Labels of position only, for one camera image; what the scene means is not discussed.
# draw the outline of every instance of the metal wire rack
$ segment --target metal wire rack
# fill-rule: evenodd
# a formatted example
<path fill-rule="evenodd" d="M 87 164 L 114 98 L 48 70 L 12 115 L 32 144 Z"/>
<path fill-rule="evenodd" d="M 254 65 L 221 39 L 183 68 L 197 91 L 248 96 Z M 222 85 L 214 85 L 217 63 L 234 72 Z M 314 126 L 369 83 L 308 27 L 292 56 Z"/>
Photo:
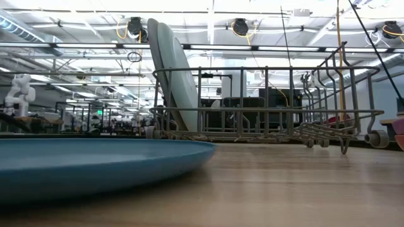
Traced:
<path fill-rule="evenodd" d="M 248 141 L 258 143 L 282 143 L 291 139 L 302 141 L 307 147 L 313 147 L 317 142 L 322 147 L 328 147 L 330 140 L 340 141 L 341 152 L 345 154 L 349 147 L 349 142 L 352 139 L 357 138 L 360 134 L 360 120 L 364 118 L 371 118 L 367 127 L 367 134 L 365 141 L 370 143 L 376 148 L 384 148 L 388 145 L 389 139 L 385 131 L 374 131 L 372 126 L 374 124 L 377 115 L 384 113 L 383 110 L 374 109 L 373 89 L 371 77 L 380 71 L 378 67 L 371 66 L 351 66 L 345 56 L 345 44 L 336 48 L 329 57 L 327 57 L 323 63 L 316 67 L 194 67 L 194 68 L 170 68 L 160 69 L 153 72 L 153 75 L 157 78 L 157 73 L 164 72 L 168 79 L 168 92 L 170 95 L 166 95 L 167 107 L 157 106 L 157 92 L 159 89 L 159 81 L 156 82 L 156 95 L 155 105 L 150 109 L 153 114 L 156 126 L 150 127 L 146 132 L 147 138 L 158 139 L 162 135 L 169 136 L 172 139 L 191 139 L 197 141 Z M 335 55 L 342 51 L 343 61 L 346 66 L 336 66 Z M 366 77 L 357 80 L 355 78 L 355 70 L 358 69 L 370 69 L 370 73 Z M 247 70 L 260 70 L 265 76 L 265 99 L 264 107 L 244 107 L 243 87 L 241 87 L 240 101 L 235 107 L 225 107 L 222 105 L 220 108 L 209 108 L 202 106 L 201 104 L 201 86 L 198 86 L 198 107 L 197 108 L 174 108 L 171 107 L 171 78 L 172 72 L 175 71 L 197 71 L 198 72 L 198 84 L 201 84 L 202 73 L 204 71 L 217 71 L 217 70 L 239 70 L 241 86 L 244 84 L 244 72 Z M 350 84 L 345 86 L 343 79 L 339 80 L 342 89 L 336 88 L 336 80 L 331 76 L 332 71 L 337 73 L 342 78 L 341 71 L 348 70 L 350 77 Z M 268 71 L 288 71 L 289 72 L 289 94 L 288 94 L 288 107 L 271 108 L 268 107 Z M 303 91 L 308 97 L 309 104 L 305 107 L 294 107 L 294 81 L 293 75 L 295 71 L 306 71 L 307 73 L 302 75 L 301 82 L 303 84 Z M 332 82 L 332 92 L 327 93 L 325 84 L 320 80 L 321 72 L 324 72 Z M 314 101 L 312 92 L 310 91 L 309 78 L 311 76 L 317 76 L 320 86 L 316 86 L 318 101 Z M 370 109 L 361 110 L 358 108 L 357 98 L 357 83 L 367 79 L 368 91 L 369 91 L 369 106 Z M 352 106 L 353 109 L 347 110 L 347 102 L 345 91 L 351 88 L 352 94 Z M 337 109 L 337 96 L 341 98 L 341 109 Z M 334 102 L 335 109 L 330 109 L 328 102 L 330 99 Z M 194 111 L 198 113 L 198 122 L 196 131 L 181 131 L 178 125 L 174 127 L 170 126 L 175 124 L 172 120 L 172 114 L 179 111 Z M 210 127 L 208 125 L 209 113 L 218 112 L 221 115 L 221 127 Z M 247 119 L 245 113 L 257 113 L 256 123 L 253 127 L 250 125 L 249 119 Z M 232 116 L 232 122 L 227 124 L 226 116 L 230 114 Z M 269 114 L 278 114 L 279 123 L 276 129 L 269 127 Z M 294 115 L 302 114 L 302 121 L 298 126 L 295 125 Z"/>

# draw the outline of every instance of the wooden surface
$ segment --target wooden surface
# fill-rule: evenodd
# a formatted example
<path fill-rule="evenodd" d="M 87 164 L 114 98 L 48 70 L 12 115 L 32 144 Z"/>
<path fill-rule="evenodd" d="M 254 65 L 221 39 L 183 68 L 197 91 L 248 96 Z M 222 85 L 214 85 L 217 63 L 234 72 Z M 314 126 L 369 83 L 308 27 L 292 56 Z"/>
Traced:
<path fill-rule="evenodd" d="M 223 144 L 183 177 L 9 210 L 0 226 L 402 227 L 404 152 Z"/>

